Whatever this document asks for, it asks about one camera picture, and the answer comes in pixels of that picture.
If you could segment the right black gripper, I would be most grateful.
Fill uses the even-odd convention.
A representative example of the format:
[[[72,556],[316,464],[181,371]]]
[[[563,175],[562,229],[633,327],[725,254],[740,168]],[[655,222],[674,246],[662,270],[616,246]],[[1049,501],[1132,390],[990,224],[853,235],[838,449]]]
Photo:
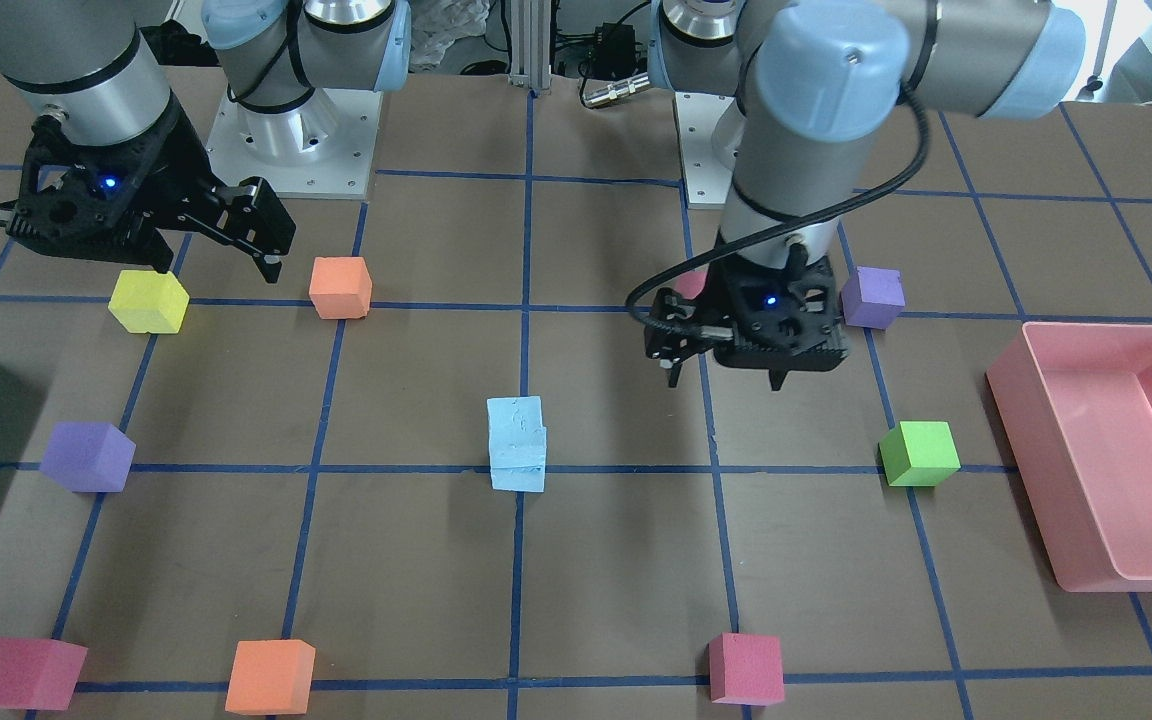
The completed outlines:
[[[221,184],[177,100],[131,141],[78,145],[56,111],[32,124],[17,200],[0,225],[50,258],[168,270],[161,232],[200,232],[247,255],[270,285],[282,274],[296,223],[268,179]]]

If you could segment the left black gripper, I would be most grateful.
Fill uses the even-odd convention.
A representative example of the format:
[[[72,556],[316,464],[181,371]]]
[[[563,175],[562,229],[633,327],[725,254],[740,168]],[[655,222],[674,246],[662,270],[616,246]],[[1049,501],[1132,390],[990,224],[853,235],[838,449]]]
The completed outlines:
[[[831,372],[849,356],[827,256],[768,270],[733,255],[707,272],[699,297],[655,297],[647,313],[644,354],[664,369],[669,388],[679,386],[685,361],[705,353],[728,369],[768,372],[773,392],[790,372]]]

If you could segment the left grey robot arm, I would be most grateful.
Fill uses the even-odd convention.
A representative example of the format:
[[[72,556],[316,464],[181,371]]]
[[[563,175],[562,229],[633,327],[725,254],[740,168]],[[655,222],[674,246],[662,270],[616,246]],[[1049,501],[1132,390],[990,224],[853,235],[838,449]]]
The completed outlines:
[[[644,351],[781,388],[849,355],[829,243],[931,151],[932,111],[1034,119],[1074,85],[1087,32],[1051,1],[654,1],[650,82],[730,97],[732,177],[712,250],[628,291]]]

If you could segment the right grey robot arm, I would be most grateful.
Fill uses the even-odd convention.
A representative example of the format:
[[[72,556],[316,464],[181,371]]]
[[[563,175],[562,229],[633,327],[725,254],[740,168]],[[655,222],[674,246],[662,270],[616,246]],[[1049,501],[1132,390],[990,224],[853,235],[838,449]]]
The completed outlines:
[[[411,54],[407,1],[206,1],[242,141],[262,161],[323,158],[329,91],[394,92]],[[296,225],[268,179],[225,181],[151,41],[120,1],[0,1],[0,74],[35,111],[0,228],[36,253],[172,270],[162,232],[195,232],[278,281]]]

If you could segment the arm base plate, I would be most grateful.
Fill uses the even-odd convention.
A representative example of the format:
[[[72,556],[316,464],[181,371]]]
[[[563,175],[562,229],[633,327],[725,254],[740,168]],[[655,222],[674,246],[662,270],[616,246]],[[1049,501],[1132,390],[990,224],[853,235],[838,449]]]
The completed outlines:
[[[228,184],[265,179],[282,199],[366,200],[385,99],[317,88],[280,114],[223,100],[205,142],[212,172]]]
[[[732,96],[677,92],[679,152],[690,209],[723,209],[742,123]]]

